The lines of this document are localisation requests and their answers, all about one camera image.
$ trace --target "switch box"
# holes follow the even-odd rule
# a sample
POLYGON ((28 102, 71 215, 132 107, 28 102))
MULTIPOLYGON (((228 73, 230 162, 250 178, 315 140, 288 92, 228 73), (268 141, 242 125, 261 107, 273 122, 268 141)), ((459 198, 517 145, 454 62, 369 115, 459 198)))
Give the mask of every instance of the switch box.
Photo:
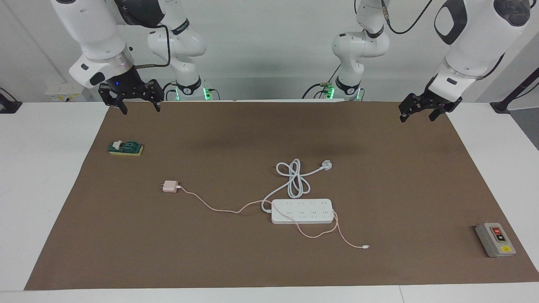
POLYGON ((483 223, 475 227, 483 247, 491 258, 512 256, 515 248, 500 223, 483 223))
POLYGON ((271 204, 274 224, 329 224, 333 222, 330 199, 275 199, 271 204))

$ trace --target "power strip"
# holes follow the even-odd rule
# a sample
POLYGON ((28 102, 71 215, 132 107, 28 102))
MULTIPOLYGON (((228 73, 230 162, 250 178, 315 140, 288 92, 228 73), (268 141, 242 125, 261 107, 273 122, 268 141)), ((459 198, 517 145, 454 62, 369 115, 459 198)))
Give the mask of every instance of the power strip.
POLYGON ((330 199, 275 199, 271 209, 274 224, 329 224, 334 218, 330 199))

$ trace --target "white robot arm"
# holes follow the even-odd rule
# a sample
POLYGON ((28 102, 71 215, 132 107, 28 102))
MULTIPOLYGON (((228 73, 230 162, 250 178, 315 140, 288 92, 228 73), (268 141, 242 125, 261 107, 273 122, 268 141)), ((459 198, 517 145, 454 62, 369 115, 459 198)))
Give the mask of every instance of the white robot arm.
POLYGON ((409 94, 399 105, 400 120, 425 109, 429 118, 453 111, 462 93, 483 79, 488 67, 518 38, 530 18, 528 0, 448 0, 438 11, 434 28, 450 50, 425 92, 409 94))
POLYGON ((73 78, 91 88, 103 81, 99 93, 105 104, 127 114, 123 99, 151 101, 160 111, 163 89, 155 79, 144 83, 137 69, 171 65, 176 84, 192 97, 204 95, 204 81, 189 57, 206 51, 204 39, 190 27, 179 0, 51 0, 60 20, 82 50, 70 68, 73 78), (117 24, 155 29, 148 37, 151 50, 167 64, 134 65, 117 24))
POLYGON ((382 56, 389 49, 380 0, 361 0, 356 20, 364 28, 362 32, 342 33, 333 40, 333 53, 341 61, 339 74, 331 82, 335 88, 334 98, 356 98, 364 71, 358 60, 382 56))
MULTIPOLYGON (((166 25, 170 37, 171 59, 170 65, 176 78, 175 86, 181 100, 209 99, 204 80, 198 74, 195 63, 190 57, 202 56, 206 52, 207 44, 202 35, 190 26, 189 20, 183 13, 182 5, 178 0, 166 0, 161 3, 165 17, 161 21, 166 25)), ((151 51, 167 60, 167 35, 165 29, 157 29, 148 35, 148 45, 151 51)))

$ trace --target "power plug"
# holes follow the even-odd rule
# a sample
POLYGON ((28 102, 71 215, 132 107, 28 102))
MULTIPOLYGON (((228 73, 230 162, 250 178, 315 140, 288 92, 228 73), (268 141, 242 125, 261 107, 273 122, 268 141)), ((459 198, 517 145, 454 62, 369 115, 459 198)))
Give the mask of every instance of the power plug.
POLYGON ((163 192, 175 193, 178 191, 178 188, 182 188, 178 185, 178 181, 165 181, 163 184, 163 192))
POLYGON ((324 170, 330 170, 332 167, 333 167, 333 164, 331 163, 330 160, 325 160, 324 162, 322 162, 322 166, 321 166, 324 170))

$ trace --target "gray switch box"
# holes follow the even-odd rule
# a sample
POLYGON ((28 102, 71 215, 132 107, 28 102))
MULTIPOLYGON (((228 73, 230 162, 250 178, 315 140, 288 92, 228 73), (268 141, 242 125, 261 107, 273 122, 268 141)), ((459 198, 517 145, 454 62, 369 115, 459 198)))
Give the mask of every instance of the gray switch box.
POLYGON ((500 223, 483 223, 475 227, 481 243, 491 258, 512 256, 515 248, 500 223))

